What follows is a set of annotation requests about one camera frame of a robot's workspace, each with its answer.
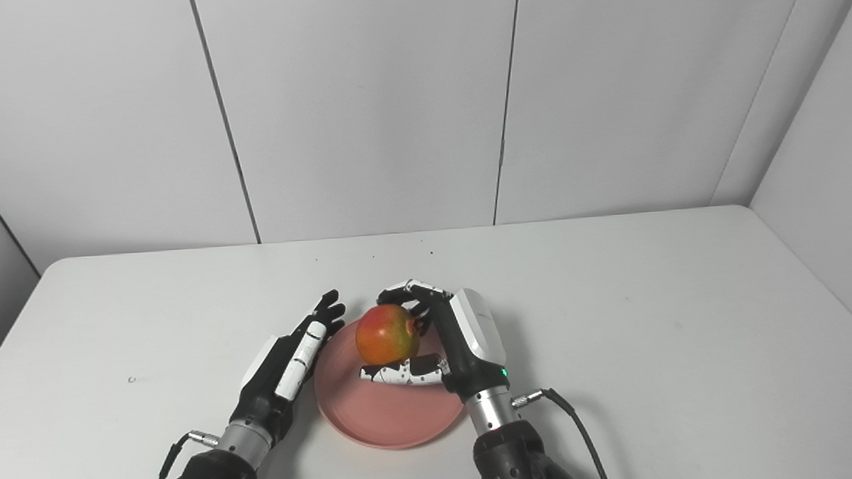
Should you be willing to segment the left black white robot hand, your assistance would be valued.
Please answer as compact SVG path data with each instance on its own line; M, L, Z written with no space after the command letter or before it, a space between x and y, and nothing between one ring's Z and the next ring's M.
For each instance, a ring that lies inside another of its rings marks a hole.
M253 371L243 377L230 422L241 420L262 429L273 448L292 425L292 409L325 344L345 326L346 306L339 291L328 291L290 333L270 339L259 352Z

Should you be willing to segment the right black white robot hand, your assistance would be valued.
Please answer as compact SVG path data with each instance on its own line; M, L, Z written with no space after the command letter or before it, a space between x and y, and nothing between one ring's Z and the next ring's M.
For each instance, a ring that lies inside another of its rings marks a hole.
M415 303L416 317L438 334L443 351L364 366L359 377L371 383L437 385L461 402L512 411L506 352L486 300L470 288L450 293L417 279L382 290L377 303Z

